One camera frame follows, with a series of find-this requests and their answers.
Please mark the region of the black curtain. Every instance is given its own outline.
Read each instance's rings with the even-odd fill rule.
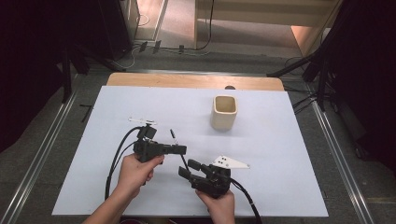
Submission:
[[[348,19],[326,55],[333,87],[366,131],[357,143],[396,171],[395,2],[346,0],[343,7]]]
[[[0,1],[0,152],[63,85],[62,1]]]

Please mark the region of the person's left hand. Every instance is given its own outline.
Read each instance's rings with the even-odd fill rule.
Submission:
[[[124,157],[117,189],[126,192],[132,200],[139,194],[140,187],[154,176],[154,168],[163,160],[164,155],[143,163],[137,159],[136,154]]]

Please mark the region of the small white object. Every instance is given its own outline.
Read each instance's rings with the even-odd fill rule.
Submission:
[[[157,122],[155,122],[154,120],[145,120],[145,119],[133,119],[132,117],[128,118],[129,121],[136,121],[139,123],[147,123],[147,124],[151,124],[151,125],[157,125]]]
[[[215,161],[213,161],[212,165],[225,169],[250,169],[248,164],[236,161],[226,156],[219,156]]]

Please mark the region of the white paper sheet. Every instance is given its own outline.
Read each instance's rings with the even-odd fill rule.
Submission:
[[[213,97],[220,94],[231,94],[238,102],[233,128],[224,133],[209,123]],[[129,117],[158,122],[153,127],[159,143],[174,144],[173,129],[178,143],[187,146],[186,160],[209,164],[224,155],[249,164],[250,169],[232,170],[232,178],[244,186],[261,216],[328,216],[286,92],[145,87],[101,89],[53,215],[89,215],[103,202],[106,177],[120,141],[133,127],[142,126]],[[124,146],[136,135],[132,133]],[[178,166],[183,166],[180,156],[167,155],[124,214],[208,216],[189,181],[177,174]],[[235,215],[253,217],[242,191],[234,186],[231,190]]]

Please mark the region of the metal rail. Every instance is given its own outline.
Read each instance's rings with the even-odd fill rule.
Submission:
[[[54,121],[51,123],[49,130],[47,131],[40,148],[35,154],[29,169],[27,170],[21,183],[18,185],[17,190],[15,191],[14,196],[12,197],[12,200],[7,208],[7,211],[0,221],[0,224],[13,224],[17,221],[17,218],[20,215],[26,200],[32,191],[35,181],[37,180],[38,175],[40,174],[40,171],[44,166],[48,155],[50,154],[53,143],[55,142],[58,133],[64,124],[64,120],[76,99],[76,91],[80,82],[79,77],[79,75],[75,76],[74,91],[72,92],[69,99],[60,106],[58,113]]]
[[[330,125],[326,112],[322,112],[317,102],[314,102],[312,105],[314,107],[315,114],[317,115],[323,133],[326,137],[326,140],[329,144],[337,168],[340,172],[341,177],[343,178],[350,201],[352,201],[352,204],[355,207],[355,211],[359,220],[361,221],[361,223],[364,224],[374,224],[375,222],[361,193],[361,189],[347,164],[347,160],[344,157],[342,149],[338,145],[338,141],[335,137],[334,132],[332,131],[332,126]]]

